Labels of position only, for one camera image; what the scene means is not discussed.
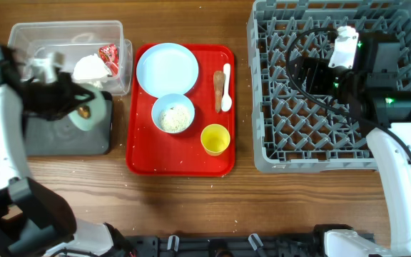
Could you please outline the brown food lump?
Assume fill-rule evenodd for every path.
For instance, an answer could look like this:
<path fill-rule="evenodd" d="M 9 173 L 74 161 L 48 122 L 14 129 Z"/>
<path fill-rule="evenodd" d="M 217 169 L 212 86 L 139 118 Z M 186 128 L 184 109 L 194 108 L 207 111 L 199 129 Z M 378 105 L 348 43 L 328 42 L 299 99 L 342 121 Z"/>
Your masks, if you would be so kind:
<path fill-rule="evenodd" d="M 91 117 L 91 110 L 87 105 L 79 106 L 77 108 L 77 113 L 83 119 L 89 119 Z"/>

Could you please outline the white rice pile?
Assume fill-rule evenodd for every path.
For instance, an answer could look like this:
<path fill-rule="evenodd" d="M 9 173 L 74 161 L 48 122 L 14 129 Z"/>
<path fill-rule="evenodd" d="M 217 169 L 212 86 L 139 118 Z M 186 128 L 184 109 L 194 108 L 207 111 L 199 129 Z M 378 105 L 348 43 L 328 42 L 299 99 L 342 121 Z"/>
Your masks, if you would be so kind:
<path fill-rule="evenodd" d="M 161 112 L 161 128 L 168 133 L 179 133 L 188 128 L 191 115 L 184 105 L 176 105 Z"/>

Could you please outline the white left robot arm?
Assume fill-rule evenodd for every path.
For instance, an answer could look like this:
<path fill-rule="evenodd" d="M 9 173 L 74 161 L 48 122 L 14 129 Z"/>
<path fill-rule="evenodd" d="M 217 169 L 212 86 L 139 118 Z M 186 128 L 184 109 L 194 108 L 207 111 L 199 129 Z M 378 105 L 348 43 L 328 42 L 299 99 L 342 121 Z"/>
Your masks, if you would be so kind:
<path fill-rule="evenodd" d="M 106 117 L 109 92 L 78 84 L 52 53 L 29 62 L 23 80 L 14 50 L 0 44 L 0 256 L 136 256 L 108 223 L 77 219 L 67 201 L 35 181 L 24 148 L 27 118 L 57 121 L 76 114 L 87 129 Z"/>

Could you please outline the light blue rice bowl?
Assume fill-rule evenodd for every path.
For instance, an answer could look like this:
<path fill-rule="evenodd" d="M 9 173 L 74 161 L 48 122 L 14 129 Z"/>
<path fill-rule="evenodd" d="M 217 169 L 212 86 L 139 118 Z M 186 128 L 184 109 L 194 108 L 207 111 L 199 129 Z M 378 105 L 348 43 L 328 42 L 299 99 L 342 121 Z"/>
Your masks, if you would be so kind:
<path fill-rule="evenodd" d="M 196 110 L 192 101 L 181 94 L 167 94 L 155 101 L 151 117 L 155 126 L 165 133 L 185 131 L 195 118 Z"/>

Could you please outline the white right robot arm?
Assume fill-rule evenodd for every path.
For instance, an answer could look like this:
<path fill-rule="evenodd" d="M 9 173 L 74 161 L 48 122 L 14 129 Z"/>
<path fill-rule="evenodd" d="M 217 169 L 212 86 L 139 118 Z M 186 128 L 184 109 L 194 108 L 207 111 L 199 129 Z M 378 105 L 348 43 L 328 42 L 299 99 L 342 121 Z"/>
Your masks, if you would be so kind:
<path fill-rule="evenodd" d="M 326 256 L 411 256 L 411 91 L 397 87 L 400 42 L 395 35 L 360 33 L 349 26 L 327 30 L 328 60 L 288 56 L 290 85 L 312 102 L 330 94 L 348 105 L 377 164 L 388 214 L 391 245 L 383 248 L 349 228 L 320 236 Z"/>

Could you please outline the mint green bowl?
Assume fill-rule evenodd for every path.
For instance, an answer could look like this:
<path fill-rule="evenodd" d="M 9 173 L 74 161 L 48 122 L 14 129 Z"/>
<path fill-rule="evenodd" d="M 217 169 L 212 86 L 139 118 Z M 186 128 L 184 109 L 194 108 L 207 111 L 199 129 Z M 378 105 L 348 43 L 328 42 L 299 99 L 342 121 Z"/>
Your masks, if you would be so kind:
<path fill-rule="evenodd" d="M 81 84 L 81 87 L 91 91 L 94 94 L 94 99 L 87 101 L 81 106 L 87 105 L 91 110 L 91 117 L 89 119 L 81 118 L 77 109 L 72 111 L 68 117 L 71 122 L 82 131 L 90 131 L 93 129 L 99 122 L 104 120 L 107 110 L 106 110 L 106 101 L 101 91 L 96 87 L 90 84 Z"/>

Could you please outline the yellow plastic cup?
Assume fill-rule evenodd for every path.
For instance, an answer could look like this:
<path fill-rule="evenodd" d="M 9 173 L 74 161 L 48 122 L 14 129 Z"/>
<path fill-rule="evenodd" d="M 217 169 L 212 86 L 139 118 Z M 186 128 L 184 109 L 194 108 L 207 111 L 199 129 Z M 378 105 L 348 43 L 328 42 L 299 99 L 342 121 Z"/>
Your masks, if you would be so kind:
<path fill-rule="evenodd" d="M 219 156 L 230 145 L 230 133 L 220 124 L 210 124 L 201 132 L 201 144 L 207 154 Z"/>

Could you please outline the brown carrot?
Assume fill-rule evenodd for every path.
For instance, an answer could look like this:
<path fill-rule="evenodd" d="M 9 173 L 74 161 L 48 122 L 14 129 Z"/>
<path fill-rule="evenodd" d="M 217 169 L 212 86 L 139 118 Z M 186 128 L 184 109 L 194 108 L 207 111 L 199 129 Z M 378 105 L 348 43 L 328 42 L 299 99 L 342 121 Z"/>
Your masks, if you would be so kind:
<path fill-rule="evenodd" d="M 213 74 L 213 86 L 214 86 L 214 94 L 215 94 L 215 112 L 216 113 L 219 113 L 221 110 L 224 83 L 225 83 L 224 72 L 215 71 Z"/>

